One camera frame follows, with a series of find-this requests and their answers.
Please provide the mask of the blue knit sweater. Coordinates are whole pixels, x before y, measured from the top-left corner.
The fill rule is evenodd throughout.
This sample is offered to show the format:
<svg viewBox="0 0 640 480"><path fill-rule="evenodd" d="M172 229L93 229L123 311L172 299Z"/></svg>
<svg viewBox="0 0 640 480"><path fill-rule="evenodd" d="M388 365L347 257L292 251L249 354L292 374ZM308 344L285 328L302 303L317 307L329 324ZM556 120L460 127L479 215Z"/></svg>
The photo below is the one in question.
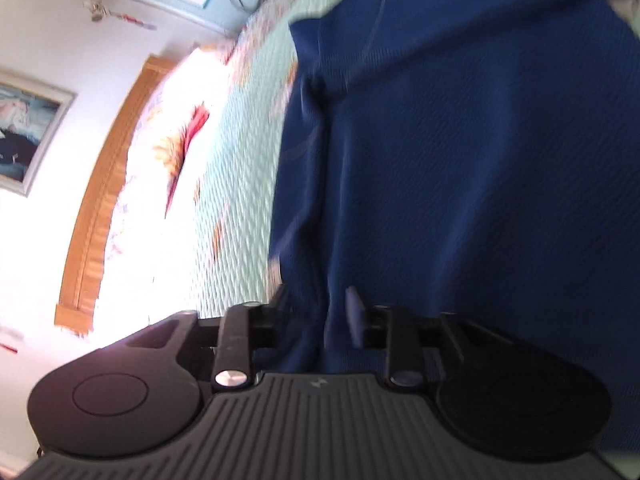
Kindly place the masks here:
<svg viewBox="0 0 640 480"><path fill-rule="evenodd" d="M639 41L608 0L342 0L298 59L278 372L370 370L345 297L460 312L598 375L639 447Z"/></svg>

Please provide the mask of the floral pillow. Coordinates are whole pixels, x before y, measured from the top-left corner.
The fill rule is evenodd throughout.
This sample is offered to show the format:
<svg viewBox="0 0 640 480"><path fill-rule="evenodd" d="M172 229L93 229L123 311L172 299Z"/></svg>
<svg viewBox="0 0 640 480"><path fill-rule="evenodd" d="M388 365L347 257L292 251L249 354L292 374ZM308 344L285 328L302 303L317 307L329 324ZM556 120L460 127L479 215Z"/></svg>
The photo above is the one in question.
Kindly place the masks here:
<svg viewBox="0 0 640 480"><path fill-rule="evenodd" d="M227 89L230 52L196 47L151 94L127 150L104 250L93 329L125 336L178 310L191 274L186 155Z"/></svg>

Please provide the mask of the mint quilted bee bedspread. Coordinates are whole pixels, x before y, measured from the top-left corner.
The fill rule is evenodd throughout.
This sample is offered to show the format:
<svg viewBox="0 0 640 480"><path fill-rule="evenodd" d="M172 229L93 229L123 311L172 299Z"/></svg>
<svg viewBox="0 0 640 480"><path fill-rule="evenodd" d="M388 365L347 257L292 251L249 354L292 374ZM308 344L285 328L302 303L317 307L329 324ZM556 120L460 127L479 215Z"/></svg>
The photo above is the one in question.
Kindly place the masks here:
<svg viewBox="0 0 640 480"><path fill-rule="evenodd" d="M194 191L191 309L204 318L268 294L272 196L281 131L297 70L291 23L341 0L266 0L248 20L229 61L230 91L199 138L208 148Z"/></svg>

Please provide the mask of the framed wedding photo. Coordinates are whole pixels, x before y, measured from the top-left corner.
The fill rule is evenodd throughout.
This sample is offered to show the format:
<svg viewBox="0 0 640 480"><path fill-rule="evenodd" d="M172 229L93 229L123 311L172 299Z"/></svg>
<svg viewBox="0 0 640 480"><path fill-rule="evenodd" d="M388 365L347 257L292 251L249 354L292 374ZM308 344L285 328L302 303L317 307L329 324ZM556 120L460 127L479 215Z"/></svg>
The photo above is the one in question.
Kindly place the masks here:
<svg viewBox="0 0 640 480"><path fill-rule="evenodd" d="M1 188L27 196L74 92L1 69Z"/></svg>

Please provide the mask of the wooden headboard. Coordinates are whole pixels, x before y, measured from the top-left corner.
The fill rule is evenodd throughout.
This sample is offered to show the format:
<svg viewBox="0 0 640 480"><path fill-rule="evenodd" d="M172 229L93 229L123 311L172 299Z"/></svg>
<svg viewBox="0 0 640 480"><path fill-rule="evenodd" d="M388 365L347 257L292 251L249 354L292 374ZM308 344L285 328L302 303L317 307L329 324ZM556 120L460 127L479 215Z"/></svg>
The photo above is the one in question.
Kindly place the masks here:
<svg viewBox="0 0 640 480"><path fill-rule="evenodd" d="M125 182L134 128L155 89L177 63L151 55L116 116L86 187L68 246L54 324L85 336L93 330L94 306L104 271L104 252L117 196Z"/></svg>

